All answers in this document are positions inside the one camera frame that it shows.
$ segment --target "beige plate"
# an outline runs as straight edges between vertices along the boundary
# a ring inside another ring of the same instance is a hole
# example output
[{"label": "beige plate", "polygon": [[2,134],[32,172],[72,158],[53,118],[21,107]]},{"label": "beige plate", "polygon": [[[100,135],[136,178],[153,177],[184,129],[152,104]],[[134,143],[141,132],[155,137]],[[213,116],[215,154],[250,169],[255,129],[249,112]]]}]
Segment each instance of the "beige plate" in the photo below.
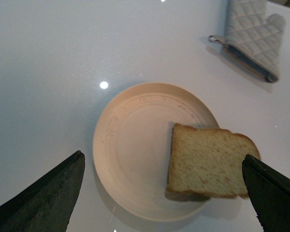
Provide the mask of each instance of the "beige plate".
[{"label": "beige plate", "polygon": [[167,200],[174,123],[218,127],[193,94],[165,83],[145,83],[118,94],[105,108],[93,139],[98,176],[110,196],[131,213],[153,221],[175,221],[203,203]]}]

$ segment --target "plate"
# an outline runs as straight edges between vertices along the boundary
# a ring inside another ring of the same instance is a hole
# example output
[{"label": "plate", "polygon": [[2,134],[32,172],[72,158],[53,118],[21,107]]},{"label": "plate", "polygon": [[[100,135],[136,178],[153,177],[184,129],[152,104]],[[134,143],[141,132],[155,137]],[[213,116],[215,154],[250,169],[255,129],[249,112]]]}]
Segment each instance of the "plate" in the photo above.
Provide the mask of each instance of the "plate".
[{"label": "plate", "polygon": [[165,198],[174,123],[218,127],[193,94],[167,83],[145,83],[118,94],[102,112],[93,138],[98,177],[109,195],[134,215],[176,221],[205,202]]}]

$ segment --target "white countertop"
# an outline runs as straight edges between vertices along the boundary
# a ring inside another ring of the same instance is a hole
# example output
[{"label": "white countertop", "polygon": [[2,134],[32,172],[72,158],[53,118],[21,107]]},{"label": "white countertop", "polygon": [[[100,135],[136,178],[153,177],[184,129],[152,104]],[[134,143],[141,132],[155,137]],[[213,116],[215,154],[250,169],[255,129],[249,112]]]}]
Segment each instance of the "white countertop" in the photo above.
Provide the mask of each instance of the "white countertop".
[{"label": "white countertop", "polygon": [[[146,221],[117,205],[95,172],[97,120],[121,91],[166,82],[195,94],[220,127],[250,137],[265,163],[290,178],[290,9],[280,81],[243,70],[223,35],[225,0],[0,1],[0,205],[76,150],[86,156],[67,231],[261,232],[250,200],[212,199],[194,216]],[[109,84],[100,88],[100,82]]]}]

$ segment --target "bread slice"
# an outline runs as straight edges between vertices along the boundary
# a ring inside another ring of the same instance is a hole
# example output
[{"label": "bread slice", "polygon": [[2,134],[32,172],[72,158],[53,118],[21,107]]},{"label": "bread slice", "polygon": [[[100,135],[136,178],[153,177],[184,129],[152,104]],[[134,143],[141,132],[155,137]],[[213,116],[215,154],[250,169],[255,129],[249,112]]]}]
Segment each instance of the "bread slice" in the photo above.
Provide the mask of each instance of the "bread slice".
[{"label": "bread slice", "polygon": [[216,198],[246,198],[242,161],[247,154],[260,159],[257,147],[245,135],[176,123],[166,190]]}]

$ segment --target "quilted oven mitt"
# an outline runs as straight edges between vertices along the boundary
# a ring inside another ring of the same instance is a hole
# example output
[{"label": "quilted oven mitt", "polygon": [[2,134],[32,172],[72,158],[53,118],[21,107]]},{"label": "quilted oven mitt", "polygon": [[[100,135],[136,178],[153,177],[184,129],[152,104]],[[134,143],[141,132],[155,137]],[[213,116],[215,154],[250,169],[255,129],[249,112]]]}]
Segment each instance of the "quilted oven mitt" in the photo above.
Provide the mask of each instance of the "quilted oven mitt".
[{"label": "quilted oven mitt", "polygon": [[225,37],[209,36],[263,81],[279,80],[279,50],[285,19],[273,14],[264,19],[266,0],[229,0]]}]

